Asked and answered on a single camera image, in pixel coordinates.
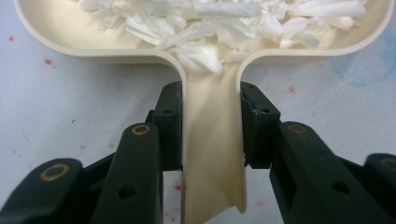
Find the shredded white plastic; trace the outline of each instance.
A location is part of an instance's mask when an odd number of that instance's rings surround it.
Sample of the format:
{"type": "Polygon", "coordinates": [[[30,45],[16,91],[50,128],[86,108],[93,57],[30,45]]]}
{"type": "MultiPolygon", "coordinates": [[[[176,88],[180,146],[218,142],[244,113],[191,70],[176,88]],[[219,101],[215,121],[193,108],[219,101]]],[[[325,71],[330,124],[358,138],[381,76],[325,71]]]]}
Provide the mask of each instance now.
{"type": "Polygon", "coordinates": [[[80,0],[80,5],[101,20],[101,29],[125,20],[128,32],[173,53],[186,70],[221,74],[222,63],[244,60],[262,42],[325,49],[336,30],[350,31],[364,16],[367,1],[80,0]],[[127,4],[133,9],[120,7],[127,4]]]}

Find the table surface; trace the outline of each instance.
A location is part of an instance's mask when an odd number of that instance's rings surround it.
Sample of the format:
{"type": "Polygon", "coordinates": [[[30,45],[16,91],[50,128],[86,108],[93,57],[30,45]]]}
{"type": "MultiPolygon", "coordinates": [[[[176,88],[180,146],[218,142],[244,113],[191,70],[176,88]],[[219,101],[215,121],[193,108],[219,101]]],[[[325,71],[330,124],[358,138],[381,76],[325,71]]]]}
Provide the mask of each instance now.
{"type": "MultiPolygon", "coordinates": [[[[332,151],[363,164],[396,154],[396,16],[358,52],[321,63],[255,64],[243,81],[305,123],[332,151]]],[[[142,122],[164,85],[179,80],[158,64],[100,64],[47,49],[22,27],[12,1],[0,6],[0,206],[37,165],[75,158],[84,166],[117,149],[122,131],[142,122]]],[[[209,223],[283,223],[266,170],[247,168],[247,212],[209,223]]],[[[164,223],[178,223],[180,173],[164,174],[164,223]]]]}

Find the clamp jaw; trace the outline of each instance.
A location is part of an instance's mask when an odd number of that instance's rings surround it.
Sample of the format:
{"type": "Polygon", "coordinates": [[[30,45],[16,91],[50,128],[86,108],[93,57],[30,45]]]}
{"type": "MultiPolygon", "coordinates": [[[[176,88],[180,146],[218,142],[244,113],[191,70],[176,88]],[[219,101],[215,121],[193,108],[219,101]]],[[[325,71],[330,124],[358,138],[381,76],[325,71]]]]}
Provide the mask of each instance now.
{"type": "MultiPolygon", "coordinates": [[[[396,157],[364,166],[335,156],[310,127],[281,122],[254,85],[241,83],[245,165],[271,169],[285,223],[396,223],[396,157]]],[[[145,123],[125,129],[117,152],[83,168],[48,161],[17,186],[0,224],[163,223],[163,171],[182,170],[181,83],[163,88],[145,123]]]]}

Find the hole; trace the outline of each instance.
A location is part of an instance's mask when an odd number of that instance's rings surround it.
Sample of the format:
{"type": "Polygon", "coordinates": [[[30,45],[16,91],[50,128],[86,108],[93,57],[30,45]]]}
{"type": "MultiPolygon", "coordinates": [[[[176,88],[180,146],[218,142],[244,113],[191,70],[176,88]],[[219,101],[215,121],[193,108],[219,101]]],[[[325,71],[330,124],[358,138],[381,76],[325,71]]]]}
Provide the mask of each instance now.
{"type": "Polygon", "coordinates": [[[62,176],[66,175],[70,170],[70,167],[66,164],[63,163],[58,163],[58,164],[54,164],[51,165],[49,168],[47,168],[46,170],[44,170],[41,175],[40,178],[43,181],[53,181],[56,179],[61,178],[62,176]]]}
{"type": "Polygon", "coordinates": [[[133,185],[124,185],[119,190],[121,199],[130,199],[136,195],[136,188],[133,185]]]}
{"type": "Polygon", "coordinates": [[[139,132],[139,133],[142,133],[142,132],[145,132],[145,131],[146,131],[146,129],[147,129],[147,128],[146,128],[146,127],[144,127],[144,126],[139,126],[139,127],[136,127],[136,129],[135,129],[135,130],[136,130],[137,132],[139,132]]]}
{"type": "Polygon", "coordinates": [[[141,124],[141,125],[137,125],[134,128],[132,128],[132,133],[136,134],[136,135],[142,135],[142,134],[146,134],[149,132],[149,126],[141,124]]]}
{"type": "Polygon", "coordinates": [[[349,186],[341,181],[336,181],[332,183],[332,189],[344,194],[348,194],[350,192],[349,186]]]}
{"type": "Polygon", "coordinates": [[[47,171],[48,176],[59,175],[61,172],[64,171],[63,167],[53,167],[47,171]]]}
{"type": "Polygon", "coordinates": [[[298,124],[291,124],[288,129],[293,133],[306,133],[306,128],[298,124]]]}

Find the blue stain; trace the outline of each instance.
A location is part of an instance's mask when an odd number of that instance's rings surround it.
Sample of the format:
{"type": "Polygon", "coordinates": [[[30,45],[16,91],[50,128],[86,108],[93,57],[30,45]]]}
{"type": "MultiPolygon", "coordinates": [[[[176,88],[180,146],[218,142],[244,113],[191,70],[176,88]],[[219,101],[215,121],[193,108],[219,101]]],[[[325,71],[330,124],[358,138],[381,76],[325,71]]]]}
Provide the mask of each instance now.
{"type": "Polygon", "coordinates": [[[395,33],[388,29],[365,49],[332,59],[332,70],[354,87],[367,87],[396,77],[395,33]]]}

